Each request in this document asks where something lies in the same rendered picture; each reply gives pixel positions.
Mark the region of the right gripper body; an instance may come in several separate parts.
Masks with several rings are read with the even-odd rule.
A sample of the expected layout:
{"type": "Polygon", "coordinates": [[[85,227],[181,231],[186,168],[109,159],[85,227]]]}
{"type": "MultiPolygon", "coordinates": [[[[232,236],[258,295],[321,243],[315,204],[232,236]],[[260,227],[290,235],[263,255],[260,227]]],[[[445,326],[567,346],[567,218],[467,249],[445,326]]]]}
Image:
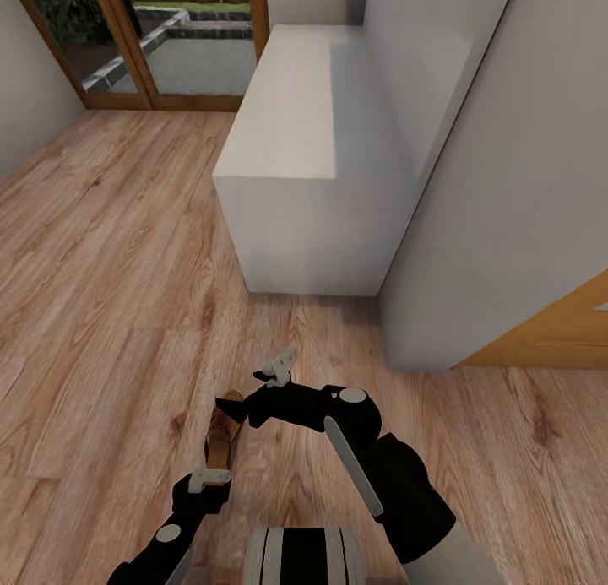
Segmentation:
{"type": "Polygon", "coordinates": [[[249,425],[258,429],[271,417],[298,425],[296,405],[305,388],[307,386],[291,382],[287,382],[282,388],[261,386],[247,397],[249,425]]]}

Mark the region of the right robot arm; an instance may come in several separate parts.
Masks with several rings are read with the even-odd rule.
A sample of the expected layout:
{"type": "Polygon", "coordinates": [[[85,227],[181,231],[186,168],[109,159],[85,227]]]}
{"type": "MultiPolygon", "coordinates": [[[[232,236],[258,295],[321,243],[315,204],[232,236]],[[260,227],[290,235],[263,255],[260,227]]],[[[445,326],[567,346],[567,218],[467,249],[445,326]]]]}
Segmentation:
{"type": "Polygon", "coordinates": [[[392,433],[377,439],[382,419],[369,394],[291,383],[297,359],[297,349],[287,349],[253,373],[266,385],[243,403],[216,398],[215,407],[239,424],[248,416],[256,429],[275,417],[326,432],[410,585],[508,585],[428,482],[415,450],[392,433]]]}

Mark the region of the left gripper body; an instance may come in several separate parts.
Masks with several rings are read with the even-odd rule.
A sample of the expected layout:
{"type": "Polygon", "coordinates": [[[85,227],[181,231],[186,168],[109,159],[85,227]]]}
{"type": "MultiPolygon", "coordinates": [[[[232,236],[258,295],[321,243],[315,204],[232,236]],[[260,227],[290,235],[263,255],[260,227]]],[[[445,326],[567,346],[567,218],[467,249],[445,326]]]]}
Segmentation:
{"type": "Polygon", "coordinates": [[[176,485],[173,491],[172,511],[182,506],[192,506],[199,516],[199,525],[206,514],[219,514],[222,507],[222,493],[224,486],[220,484],[206,485],[201,494],[189,493],[189,483],[176,485]]]}

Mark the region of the robot trunk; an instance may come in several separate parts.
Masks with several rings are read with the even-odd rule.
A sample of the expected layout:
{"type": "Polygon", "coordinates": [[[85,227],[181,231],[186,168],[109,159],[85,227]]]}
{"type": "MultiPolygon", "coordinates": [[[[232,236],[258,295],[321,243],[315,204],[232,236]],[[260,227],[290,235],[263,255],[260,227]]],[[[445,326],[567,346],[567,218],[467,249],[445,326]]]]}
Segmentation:
{"type": "Polygon", "coordinates": [[[352,528],[256,528],[242,585],[366,585],[352,528]]]}

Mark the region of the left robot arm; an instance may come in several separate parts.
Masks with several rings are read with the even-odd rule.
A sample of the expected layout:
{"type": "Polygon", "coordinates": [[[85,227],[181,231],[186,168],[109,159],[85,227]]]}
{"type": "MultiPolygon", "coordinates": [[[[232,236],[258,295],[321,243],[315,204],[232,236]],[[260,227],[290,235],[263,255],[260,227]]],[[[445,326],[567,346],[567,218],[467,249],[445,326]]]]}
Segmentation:
{"type": "Polygon", "coordinates": [[[193,557],[193,537],[206,514],[219,514],[228,502],[231,469],[193,469],[173,491],[170,518],[152,544],[123,562],[106,585],[180,585],[193,557]],[[207,484],[207,485],[206,485],[207,484]]]}

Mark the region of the sandal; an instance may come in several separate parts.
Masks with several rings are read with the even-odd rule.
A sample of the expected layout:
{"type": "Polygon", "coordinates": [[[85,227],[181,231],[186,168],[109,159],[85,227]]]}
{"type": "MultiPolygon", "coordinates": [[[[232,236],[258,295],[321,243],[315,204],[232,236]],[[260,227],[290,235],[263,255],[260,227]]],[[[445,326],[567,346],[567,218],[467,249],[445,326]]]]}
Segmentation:
{"type": "MultiPolygon", "coordinates": [[[[242,402],[244,399],[236,390],[222,395],[224,400],[242,402]]],[[[242,424],[236,423],[225,412],[214,407],[210,418],[208,438],[204,444],[205,459],[208,469],[231,469],[231,450],[242,424]]]]}

